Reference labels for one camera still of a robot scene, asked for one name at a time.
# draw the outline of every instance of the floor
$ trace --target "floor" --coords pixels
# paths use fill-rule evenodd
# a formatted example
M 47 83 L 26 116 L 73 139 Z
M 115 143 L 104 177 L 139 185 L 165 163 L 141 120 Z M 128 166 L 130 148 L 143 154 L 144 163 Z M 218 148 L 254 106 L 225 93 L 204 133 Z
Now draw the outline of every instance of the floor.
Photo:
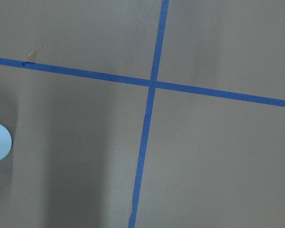
M 0 1 L 0 228 L 285 228 L 285 1 Z

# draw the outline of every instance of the scuff mark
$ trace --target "scuff mark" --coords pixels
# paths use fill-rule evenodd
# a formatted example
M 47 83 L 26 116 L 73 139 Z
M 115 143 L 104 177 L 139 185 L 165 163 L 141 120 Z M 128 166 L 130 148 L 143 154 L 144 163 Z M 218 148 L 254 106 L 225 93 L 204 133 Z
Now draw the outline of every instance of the scuff mark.
M 28 55 L 28 62 L 35 63 L 37 60 L 37 56 L 39 51 L 43 48 L 43 45 L 39 48 L 35 48 L 29 55 Z

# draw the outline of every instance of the blue tape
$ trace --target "blue tape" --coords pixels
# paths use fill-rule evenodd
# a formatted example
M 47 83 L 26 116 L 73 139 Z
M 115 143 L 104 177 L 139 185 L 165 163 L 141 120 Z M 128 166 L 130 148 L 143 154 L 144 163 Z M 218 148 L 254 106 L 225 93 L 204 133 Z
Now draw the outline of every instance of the blue tape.
M 174 90 L 174 91 L 180 91 L 192 94 L 216 96 L 216 97 L 222 97 L 222 98 L 228 98 L 240 101 L 248 101 L 248 102 L 260 103 L 266 105 L 285 107 L 285 100 L 274 99 L 269 97 L 233 93 L 222 90 L 207 89 L 207 88 L 194 87 L 189 85 L 179 85 L 167 82 L 156 82 L 156 87 L 160 89 Z
M 100 79 L 104 81 L 120 82 L 120 83 L 126 83 L 126 84 L 131 84 L 131 85 L 149 86 L 150 84 L 149 80 L 142 79 L 142 78 L 105 74 L 105 73 L 99 73 L 99 72 L 88 71 L 88 70 L 79 70 L 79 69 L 73 69 L 73 68 L 62 67 L 62 66 L 60 67 L 60 66 L 46 65 L 46 64 L 40 64 L 40 63 L 24 62 L 24 61 L 7 59 L 7 58 L 0 58 L 0 65 L 19 67 L 19 68 L 25 68 L 25 69 L 31 69 L 31 70 L 39 70 L 39 71 L 45 71 L 45 72 L 51 72 L 51 73 L 57 73 L 57 74 L 63 74 L 63 75 L 94 78 L 94 79 Z
M 161 54 L 162 54 L 162 44 L 163 44 L 163 37 L 165 33 L 165 27 L 166 27 L 169 0 L 163 0 L 161 3 L 162 3 L 161 13 L 160 13 L 160 19 L 159 19 L 159 24 L 158 24 L 158 29 L 157 29 L 157 37 L 156 37 L 156 44 L 155 44 L 152 71 L 151 71 L 151 83 L 149 86 L 148 97 L 147 97 L 147 107 L 146 107 L 146 112 L 145 112 L 144 120 L 143 120 L 141 144 L 139 148 L 139 156 L 138 156 L 138 161 L 137 161 L 137 169 L 136 169 L 133 196 L 132 196 L 132 212 L 129 218 L 128 228 L 134 228 L 135 222 L 136 222 L 139 196 L 140 196 L 142 179 L 143 179 L 142 174 L 143 174 L 144 161 L 145 161 L 145 156 L 146 156 L 146 151 L 147 151 L 149 129 L 150 129 L 150 124 L 151 124 L 153 103 L 154 103 L 154 97 L 155 97 L 156 81 L 158 77 L 158 71 L 159 71 Z

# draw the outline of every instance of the painted floor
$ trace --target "painted floor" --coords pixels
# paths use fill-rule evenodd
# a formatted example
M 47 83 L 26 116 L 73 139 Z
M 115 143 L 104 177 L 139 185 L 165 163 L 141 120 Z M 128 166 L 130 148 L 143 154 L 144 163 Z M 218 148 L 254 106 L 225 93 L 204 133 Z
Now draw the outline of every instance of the painted floor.
M 285 1 L 0 1 L 0 228 L 285 228 Z

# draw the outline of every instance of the concrete floor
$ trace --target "concrete floor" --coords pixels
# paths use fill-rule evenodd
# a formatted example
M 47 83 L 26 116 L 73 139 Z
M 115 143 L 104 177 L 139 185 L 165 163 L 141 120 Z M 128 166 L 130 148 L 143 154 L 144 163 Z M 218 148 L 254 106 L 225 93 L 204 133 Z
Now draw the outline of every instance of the concrete floor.
M 150 79 L 161 1 L 0 1 L 0 57 Z M 285 1 L 171 0 L 158 80 L 285 100 Z M 0 66 L 0 228 L 126 228 L 147 86 Z M 137 228 L 285 228 L 285 107 L 156 89 Z

